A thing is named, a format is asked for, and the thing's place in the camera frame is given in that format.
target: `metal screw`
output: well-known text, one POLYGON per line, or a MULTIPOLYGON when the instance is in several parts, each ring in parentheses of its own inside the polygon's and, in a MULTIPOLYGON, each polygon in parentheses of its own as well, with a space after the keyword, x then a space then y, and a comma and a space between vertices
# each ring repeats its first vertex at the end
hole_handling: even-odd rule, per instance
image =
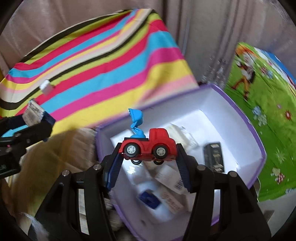
POLYGON ((63 170, 62 175, 65 177, 70 174, 69 170, 63 170))
POLYGON ((8 147, 5 151, 6 151, 7 153, 11 152, 11 151, 12 151, 12 147, 8 147))
POLYGON ((205 170, 205 166, 204 165, 198 165, 197 169, 200 171, 204 171, 205 170))
POLYGON ((234 171, 229 172, 229 175, 230 175, 231 177, 237 177, 237 173, 234 172, 234 171))
POLYGON ((101 164, 95 164, 94 169, 95 170, 100 170, 102 168, 101 164))

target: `silver hubcap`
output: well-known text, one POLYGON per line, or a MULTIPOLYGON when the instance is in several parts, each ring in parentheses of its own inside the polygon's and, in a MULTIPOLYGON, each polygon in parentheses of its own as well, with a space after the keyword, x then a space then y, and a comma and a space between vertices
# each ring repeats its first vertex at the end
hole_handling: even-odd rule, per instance
POLYGON ((159 155, 159 156, 164 156, 165 155, 165 149, 163 147, 157 148, 156 154, 159 155))
POLYGON ((128 154, 135 154, 136 147, 135 146, 129 146, 127 149, 128 154))

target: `curtain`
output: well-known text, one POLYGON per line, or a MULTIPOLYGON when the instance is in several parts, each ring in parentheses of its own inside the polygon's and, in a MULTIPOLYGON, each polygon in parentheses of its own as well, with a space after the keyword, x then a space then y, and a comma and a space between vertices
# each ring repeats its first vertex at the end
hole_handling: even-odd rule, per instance
POLYGON ((243 41, 274 53, 296 76, 296 27, 277 0, 24 0, 0 35, 0 69, 59 31, 120 9, 153 8, 198 81, 223 82, 243 41))

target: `toy car wheel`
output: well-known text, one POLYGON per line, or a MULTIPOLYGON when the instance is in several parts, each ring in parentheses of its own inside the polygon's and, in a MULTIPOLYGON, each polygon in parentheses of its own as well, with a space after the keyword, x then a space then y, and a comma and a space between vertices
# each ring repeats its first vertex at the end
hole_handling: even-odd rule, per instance
POLYGON ((161 165, 162 163, 164 163, 165 161, 153 161, 155 165, 161 165))
POLYGON ((153 154, 157 159, 164 159, 168 156, 168 149, 164 145, 158 145, 153 149, 153 154))
POLYGON ((137 160, 131 160, 132 164, 134 165, 139 165, 142 163, 142 161, 137 161, 137 160))
POLYGON ((135 157, 140 153, 140 147, 136 143, 128 143, 124 147, 124 153, 128 157, 135 157))

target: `striped fabric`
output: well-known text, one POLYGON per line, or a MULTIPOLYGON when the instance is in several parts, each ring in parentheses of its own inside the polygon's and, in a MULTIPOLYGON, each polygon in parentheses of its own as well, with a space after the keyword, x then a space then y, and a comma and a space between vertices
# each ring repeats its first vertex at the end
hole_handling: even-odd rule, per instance
POLYGON ((34 98, 57 120, 56 134, 190 88, 196 81, 159 15, 126 10, 74 25, 27 54, 0 82, 0 115, 22 114, 34 98), (48 95, 39 89, 46 79, 48 95))

